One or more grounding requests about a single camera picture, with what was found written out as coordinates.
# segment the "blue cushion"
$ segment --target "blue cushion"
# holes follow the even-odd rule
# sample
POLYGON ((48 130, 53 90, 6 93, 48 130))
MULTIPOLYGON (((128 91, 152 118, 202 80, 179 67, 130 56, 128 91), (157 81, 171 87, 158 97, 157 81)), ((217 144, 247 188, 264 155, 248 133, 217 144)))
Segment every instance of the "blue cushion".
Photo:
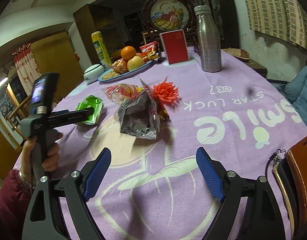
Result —
POLYGON ((276 88, 293 105, 307 126, 307 66, 289 84, 276 88))

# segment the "silver thermos bottle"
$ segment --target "silver thermos bottle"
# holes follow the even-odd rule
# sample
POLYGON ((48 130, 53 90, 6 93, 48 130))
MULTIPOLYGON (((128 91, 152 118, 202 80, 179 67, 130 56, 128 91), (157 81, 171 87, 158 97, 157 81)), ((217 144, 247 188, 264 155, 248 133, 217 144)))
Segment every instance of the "silver thermos bottle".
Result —
POLYGON ((197 16, 197 36, 201 67, 206 72, 218 72, 221 70, 221 47, 217 26, 212 18, 208 5, 200 5, 194 8, 197 16))

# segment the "person's arm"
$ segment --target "person's arm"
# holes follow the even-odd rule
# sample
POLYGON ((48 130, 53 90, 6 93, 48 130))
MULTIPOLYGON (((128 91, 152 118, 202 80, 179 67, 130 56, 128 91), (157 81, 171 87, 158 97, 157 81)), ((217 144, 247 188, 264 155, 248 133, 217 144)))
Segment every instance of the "person's arm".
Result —
MULTIPOLYGON (((36 138, 25 142, 21 152, 21 168, 8 173, 0 189, 0 222, 16 240, 21 240, 22 228, 31 198, 32 171, 30 154, 36 144, 36 138)), ((48 159, 42 167, 45 171, 57 169, 59 145, 55 143, 48 151, 48 159)))

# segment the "maroon sleeve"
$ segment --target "maroon sleeve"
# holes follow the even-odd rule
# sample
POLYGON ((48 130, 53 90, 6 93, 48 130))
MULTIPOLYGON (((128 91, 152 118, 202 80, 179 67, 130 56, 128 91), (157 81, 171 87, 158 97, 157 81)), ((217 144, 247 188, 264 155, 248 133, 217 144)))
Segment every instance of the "maroon sleeve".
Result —
POLYGON ((0 220, 16 240, 21 240, 30 198, 31 193, 20 180, 18 171, 10 171, 0 189, 0 220))

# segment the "metal bolt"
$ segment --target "metal bolt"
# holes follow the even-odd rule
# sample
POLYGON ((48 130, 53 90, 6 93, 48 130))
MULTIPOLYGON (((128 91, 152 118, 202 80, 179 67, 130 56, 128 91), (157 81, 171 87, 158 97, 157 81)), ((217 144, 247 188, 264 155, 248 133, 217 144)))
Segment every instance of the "metal bolt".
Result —
POLYGON ((264 177, 264 176, 260 176, 260 177, 259 177, 259 180, 260 180, 261 182, 266 182, 266 181, 267 181, 266 177, 264 177))
POLYGON ((48 180, 48 177, 47 176, 42 176, 41 178, 40 178, 40 181, 41 182, 46 182, 48 180))
POLYGON ((79 172, 79 171, 73 171, 73 172, 71 173, 71 177, 73 177, 73 178, 77 178, 79 175, 80 175, 80 172, 79 172))
POLYGON ((228 171, 228 172, 227 172, 227 175, 228 175, 230 178, 236 177, 236 173, 235 173, 234 171, 228 171))

